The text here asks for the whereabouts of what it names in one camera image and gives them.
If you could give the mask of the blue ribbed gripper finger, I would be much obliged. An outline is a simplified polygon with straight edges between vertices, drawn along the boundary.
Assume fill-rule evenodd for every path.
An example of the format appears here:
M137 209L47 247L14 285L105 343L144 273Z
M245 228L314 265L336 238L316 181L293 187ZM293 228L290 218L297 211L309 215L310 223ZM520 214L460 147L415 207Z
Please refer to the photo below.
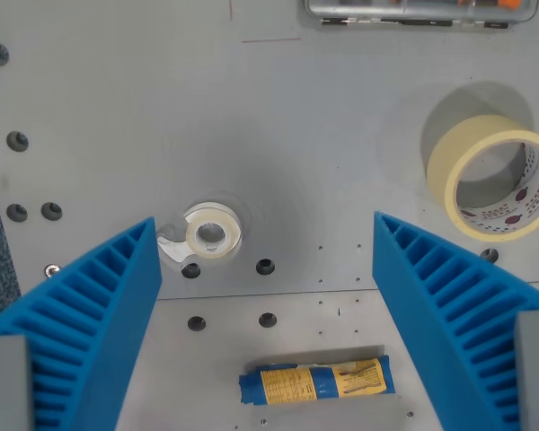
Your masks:
M30 353L37 430L112 430L162 284L149 217L0 312Z
M539 291L391 215L374 215L372 274L445 430L518 430L515 326Z

